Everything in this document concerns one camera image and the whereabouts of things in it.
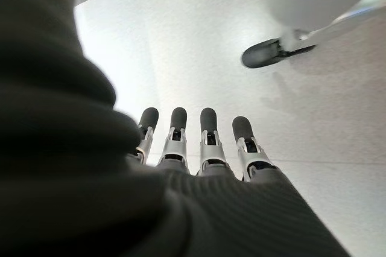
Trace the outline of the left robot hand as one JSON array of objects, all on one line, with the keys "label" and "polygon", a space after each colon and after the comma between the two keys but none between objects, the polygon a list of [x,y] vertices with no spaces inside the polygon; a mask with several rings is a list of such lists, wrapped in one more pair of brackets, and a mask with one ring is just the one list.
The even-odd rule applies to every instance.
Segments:
[{"label": "left robot hand", "polygon": [[1,0],[2,256],[346,256],[282,172],[149,167],[74,0]]}]

